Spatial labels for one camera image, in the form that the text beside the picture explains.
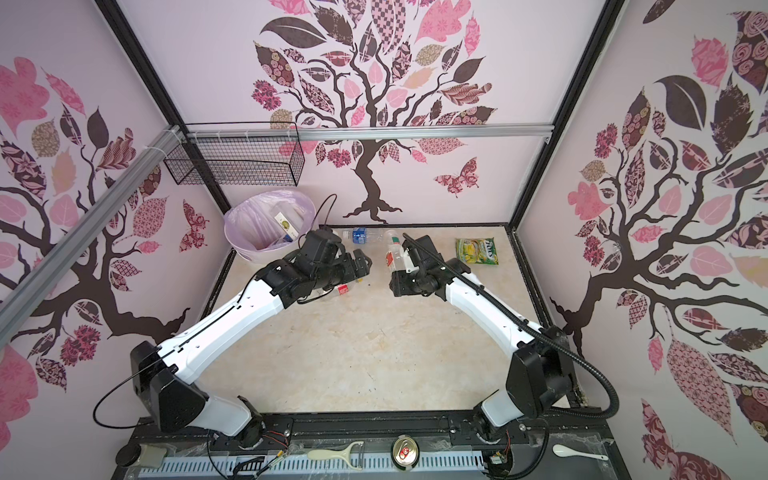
snack bag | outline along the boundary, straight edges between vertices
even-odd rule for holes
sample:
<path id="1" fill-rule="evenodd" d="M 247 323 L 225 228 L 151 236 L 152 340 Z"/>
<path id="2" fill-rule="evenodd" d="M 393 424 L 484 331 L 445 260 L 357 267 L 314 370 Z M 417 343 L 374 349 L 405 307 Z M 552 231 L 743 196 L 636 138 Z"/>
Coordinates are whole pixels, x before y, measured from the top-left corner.
<path id="1" fill-rule="evenodd" d="M 456 256 L 464 263 L 498 265 L 496 245 L 492 238 L 457 238 Z"/>

wall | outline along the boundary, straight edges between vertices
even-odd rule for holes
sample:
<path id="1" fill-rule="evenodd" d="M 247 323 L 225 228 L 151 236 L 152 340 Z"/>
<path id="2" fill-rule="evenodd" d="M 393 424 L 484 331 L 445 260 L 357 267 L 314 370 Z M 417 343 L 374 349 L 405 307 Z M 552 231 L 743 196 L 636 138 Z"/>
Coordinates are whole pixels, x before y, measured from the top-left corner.
<path id="1" fill-rule="evenodd" d="M 602 4 L 122 7 L 186 121 L 309 128 L 551 122 Z M 303 142 L 300 188 L 317 204 L 339 195 L 334 223 L 505 222 L 539 147 L 538 137 Z M 262 190 L 224 187 L 233 203 Z"/>
<path id="2" fill-rule="evenodd" d="M 521 226 L 633 478 L 768 467 L 765 7 L 630 3 Z"/>
<path id="3" fill-rule="evenodd" d="M 0 22 L 5 297 L 165 122 L 89 0 L 16 2 Z M 0 350 L 3 478 L 111 474 L 131 430 L 98 427 L 91 410 L 130 375 L 133 346 L 197 318 L 226 249 L 220 231 L 204 187 L 178 187 L 164 167 L 143 183 Z M 139 415 L 129 388 L 99 412 L 112 425 Z"/>

white spoon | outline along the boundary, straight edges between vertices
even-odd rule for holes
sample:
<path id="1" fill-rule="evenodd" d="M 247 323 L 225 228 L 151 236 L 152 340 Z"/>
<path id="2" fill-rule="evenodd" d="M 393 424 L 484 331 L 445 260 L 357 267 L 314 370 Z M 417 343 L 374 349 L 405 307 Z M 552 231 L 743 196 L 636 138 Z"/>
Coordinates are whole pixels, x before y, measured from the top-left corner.
<path id="1" fill-rule="evenodd" d="M 603 460 L 605 462 L 608 461 L 608 457 L 606 455 L 595 455 L 593 453 L 584 453 L 579 452 L 578 450 L 570 449 L 565 445 L 557 444 L 552 446 L 552 451 L 555 455 L 558 457 L 587 457 L 587 458 L 595 458 L 597 460 Z"/>

beige leaf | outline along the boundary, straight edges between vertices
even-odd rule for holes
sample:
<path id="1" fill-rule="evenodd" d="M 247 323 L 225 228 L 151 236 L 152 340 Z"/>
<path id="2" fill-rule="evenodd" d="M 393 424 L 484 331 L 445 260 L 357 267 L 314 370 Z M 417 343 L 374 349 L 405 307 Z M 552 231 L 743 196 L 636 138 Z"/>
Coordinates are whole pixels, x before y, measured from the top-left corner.
<path id="1" fill-rule="evenodd" d="M 416 63 L 422 67 L 431 65 L 440 56 L 440 52 L 445 48 L 444 45 L 427 45 L 416 54 Z"/>
<path id="2" fill-rule="evenodd" d="M 739 273 L 757 286 L 768 286 L 768 258 L 731 257 Z"/>
<path id="3" fill-rule="evenodd" d="M 581 171 L 581 175 L 588 182 L 595 182 L 600 180 L 600 177 L 605 173 L 605 165 L 600 160 L 593 160 L 587 164 Z"/>
<path id="4" fill-rule="evenodd" d="M 424 67 L 421 70 L 417 70 L 411 73 L 406 79 L 406 82 L 402 84 L 402 86 L 405 88 L 410 88 L 412 90 L 415 88 L 421 87 L 429 80 L 429 77 L 432 76 L 433 70 L 435 69 L 430 67 Z"/>
<path id="5" fill-rule="evenodd" d="M 69 148 L 56 157 L 53 165 L 53 188 L 56 195 L 63 194 L 74 185 L 75 168 Z"/>

trash can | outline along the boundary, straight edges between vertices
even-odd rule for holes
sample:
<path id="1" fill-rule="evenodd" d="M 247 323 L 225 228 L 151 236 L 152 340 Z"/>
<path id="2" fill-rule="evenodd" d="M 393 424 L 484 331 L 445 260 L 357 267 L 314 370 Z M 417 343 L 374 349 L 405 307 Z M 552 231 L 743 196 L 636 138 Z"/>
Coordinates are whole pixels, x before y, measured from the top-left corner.
<path id="1" fill-rule="evenodd" d="M 287 241 L 286 231 L 275 219 L 277 210 L 285 210 L 298 236 L 312 228 L 315 205 L 298 190 L 273 190 L 254 195 L 224 215 L 224 236 L 246 260 L 267 264 L 283 258 L 298 248 L 296 239 Z"/>

